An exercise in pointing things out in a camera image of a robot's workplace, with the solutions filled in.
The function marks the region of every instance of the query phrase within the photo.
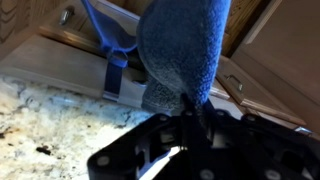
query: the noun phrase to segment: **kitchen counter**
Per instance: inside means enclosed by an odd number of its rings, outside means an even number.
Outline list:
[[[88,179],[87,159],[151,115],[0,75],[0,179]]]

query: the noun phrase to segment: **kitchen floor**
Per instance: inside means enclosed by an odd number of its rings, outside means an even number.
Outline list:
[[[0,0],[0,44],[66,0]]]

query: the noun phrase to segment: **cabinet handle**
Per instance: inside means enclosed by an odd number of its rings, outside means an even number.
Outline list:
[[[224,76],[227,80],[230,80],[230,79],[234,79],[237,83],[238,83],[238,88],[237,90],[242,93],[242,90],[243,90],[243,84],[242,82],[237,78],[235,77],[234,75],[229,75],[229,76]]]
[[[61,17],[60,17],[60,25],[63,26],[65,24],[67,24],[69,18],[71,16],[74,15],[74,6],[68,6],[66,7],[62,13],[61,13]]]

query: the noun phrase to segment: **crumb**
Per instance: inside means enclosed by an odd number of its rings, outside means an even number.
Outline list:
[[[50,156],[50,154],[51,154],[51,151],[49,151],[49,150],[47,150],[47,149],[45,149],[43,147],[37,147],[36,151],[38,151],[40,153],[44,153],[44,154],[46,154],[48,156]]]
[[[127,125],[116,125],[116,129],[123,129],[123,128],[125,128]]]

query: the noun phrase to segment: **microfiber cloth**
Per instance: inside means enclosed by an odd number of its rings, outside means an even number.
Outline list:
[[[100,49],[107,53],[127,53],[137,47],[136,37],[129,35],[118,22],[101,13],[89,0],[81,0],[100,40]]]
[[[230,0],[154,0],[142,15],[138,51],[150,77],[142,107],[170,114],[181,94],[207,100],[221,53]]]

